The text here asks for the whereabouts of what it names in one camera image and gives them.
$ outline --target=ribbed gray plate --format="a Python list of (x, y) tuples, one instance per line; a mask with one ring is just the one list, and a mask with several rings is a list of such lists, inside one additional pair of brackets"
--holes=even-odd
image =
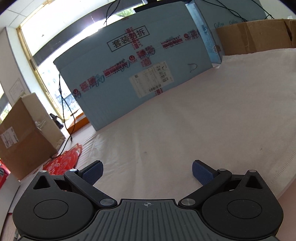
[(122, 200), (119, 207), (99, 211), (86, 230), (65, 241), (160, 240), (230, 241), (211, 231), (195, 211), (181, 209), (173, 200)]

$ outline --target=silver screw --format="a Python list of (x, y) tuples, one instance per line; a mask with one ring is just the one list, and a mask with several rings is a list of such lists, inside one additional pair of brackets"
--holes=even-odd
[(103, 206), (110, 206), (114, 203), (114, 200), (111, 198), (104, 198), (100, 201), (100, 204), (102, 204)]
[(192, 206), (195, 204), (195, 201), (191, 198), (184, 198), (181, 203), (185, 206)]

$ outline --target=ceiling tile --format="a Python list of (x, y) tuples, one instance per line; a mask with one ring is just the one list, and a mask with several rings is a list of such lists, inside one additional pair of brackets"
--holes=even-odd
[(17, 0), (7, 9), (16, 13), (21, 13), (32, 1), (33, 0)]
[(26, 17), (29, 16), (35, 9), (37, 9), (44, 2), (45, 0), (34, 0), (23, 11), (21, 11), (21, 15), (25, 15)]
[(23, 15), (18, 15), (17, 17), (16, 17), (16, 19), (15, 20), (13, 20), (13, 22), (9, 25), (10, 27), (13, 27), (13, 28), (17, 28), (18, 26), (20, 26), (20, 24), (22, 23), (22, 21), (24, 21), (25, 20), (25, 16), (23, 16)]
[(5, 27), (9, 26), (13, 20), (18, 16), (17, 13), (11, 12), (9, 10), (5, 10), (1, 15), (0, 15), (0, 31)]

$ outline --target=brown cardboard box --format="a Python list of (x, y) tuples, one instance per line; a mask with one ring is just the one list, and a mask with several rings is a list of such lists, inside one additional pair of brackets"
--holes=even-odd
[(217, 28), (225, 55), (296, 47), (296, 21), (266, 19)]
[(65, 137), (35, 93), (21, 97), (0, 125), (0, 157), (19, 180), (57, 153)]

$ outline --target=white label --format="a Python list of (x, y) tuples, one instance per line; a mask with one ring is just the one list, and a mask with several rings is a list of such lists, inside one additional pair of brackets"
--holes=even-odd
[(165, 61), (154, 64), (129, 79), (139, 98), (174, 82)]
[(15, 131), (13, 130), (12, 127), (10, 127), (8, 130), (3, 132), (1, 134), (1, 138), (2, 138), (6, 148), (11, 147), (15, 143), (18, 143), (17, 135), (15, 134)]
[(18, 78), (16, 80), (14, 85), (9, 90), (9, 93), (10, 93), (12, 99), (14, 100), (14, 102), (16, 102), (18, 100), (18, 98), (25, 93), (25, 88), (24, 88), (22, 82), (20, 81), (20, 78)]

